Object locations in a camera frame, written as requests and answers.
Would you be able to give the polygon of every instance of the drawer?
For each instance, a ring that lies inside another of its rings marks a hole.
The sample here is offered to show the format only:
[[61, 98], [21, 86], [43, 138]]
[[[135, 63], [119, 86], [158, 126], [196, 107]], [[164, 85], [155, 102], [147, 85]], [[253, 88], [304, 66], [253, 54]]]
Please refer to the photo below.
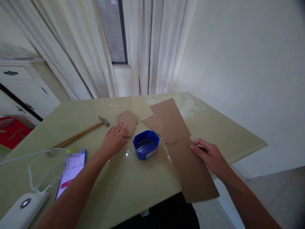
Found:
[[32, 80], [31, 74], [19, 66], [0, 66], [0, 79], [2, 80]]

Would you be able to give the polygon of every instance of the blue container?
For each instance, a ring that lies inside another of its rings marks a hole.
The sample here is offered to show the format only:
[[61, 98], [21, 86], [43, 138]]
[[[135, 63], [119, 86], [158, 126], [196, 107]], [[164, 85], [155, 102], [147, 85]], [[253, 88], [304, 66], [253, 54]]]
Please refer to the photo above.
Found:
[[133, 140], [133, 145], [138, 159], [146, 160], [154, 155], [157, 152], [159, 141], [158, 135], [151, 130], [136, 135]]

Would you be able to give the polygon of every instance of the curtain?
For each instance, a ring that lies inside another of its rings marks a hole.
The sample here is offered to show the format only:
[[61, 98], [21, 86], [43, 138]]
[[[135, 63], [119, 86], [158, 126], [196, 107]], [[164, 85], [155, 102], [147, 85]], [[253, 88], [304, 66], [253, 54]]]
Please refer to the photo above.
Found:
[[163, 94], [174, 86], [195, 0], [130, 0], [132, 95]]
[[71, 99], [119, 96], [94, 0], [1, 0]]

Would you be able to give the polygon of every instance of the hammer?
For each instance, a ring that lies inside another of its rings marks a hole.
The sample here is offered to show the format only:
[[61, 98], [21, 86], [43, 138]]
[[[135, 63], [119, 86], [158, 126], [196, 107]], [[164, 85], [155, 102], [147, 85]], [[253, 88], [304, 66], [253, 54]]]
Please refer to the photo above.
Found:
[[92, 129], [94, 129], [94, 128], [100, 126], [100, 125], [102, 125], [103, 123], [104, 123], [106, 126], [109, 126], [109, 125], [110, 125], [109, 122], [108, 122], [106, 119], [104, 119], [104, 118], [102, 118], [102, 117], [100, 117], [100, 116], [99, 116], [99, 119], [100, 119], [102, 122], [99, 122], [99, 123], [97, 123], [97, 124], [95, 124], [95, 125], [89, 127], [88, 129], [85, 129], [84, 131], [82, 131], [82, 132], [80, 132], [80, 133], [74, 135], [73, 137], [68, 138], [67, 140], [65, 140], [65, 141], [63, 141], [63, 142], [57, 144], [56, 146], [53, 146], [52, 149], [53, 149], [53, 148], [62, 148], [62, 147], [65, 146], [66, 144], [71, 143], [72, 141], [76, 140], [77, 138], [79, 138], [80, 136], [82, 136], [82, 135], [84, 135], [85, 133], [89, 132], [90, 130], [92, 130]]

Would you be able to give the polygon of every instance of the table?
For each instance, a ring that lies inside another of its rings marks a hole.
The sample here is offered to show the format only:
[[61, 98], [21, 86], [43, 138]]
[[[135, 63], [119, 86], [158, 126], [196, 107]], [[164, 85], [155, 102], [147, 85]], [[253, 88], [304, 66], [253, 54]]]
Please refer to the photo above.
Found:
[[[238, 125], [191, 93], [145, 95], [62, 102], [12, 152], [6, 160], [47, 150], [57, 143], [106, 118], [111, 125], [117, 114], [130, 110], [139, 117], [133, 136], [148, 129], [141, 120], [152, 115], [150, 106], [174, 98], [179, 109], [187, 100], [194, 106], [185, 122], [192, 139], [203, 138], [218, 145], [229, 163], [234, 163], [265, 147], [267, 143]], [[77, 139], [66, 148], [86, 148], [88, 157], [99, 148], [109, 128], [102, 125]], [[0, 167], [0, 218], [25, 193], [30, 192], [27, 167], [35, 157], [28, 157]], [[60, 157], [42, 156], [32, 166], [34, 183], [50, 170], [44, 189], [51, 180], [51, 194], [31, 224], [36, 225], [54, 203], [63, 169]], [[181, 191], [176, 171], [160, 142], [157, 153], [146, 161], [137, 159], [132, 139], [102, 169], [97, 178], [77, 228], [110, 228]]]

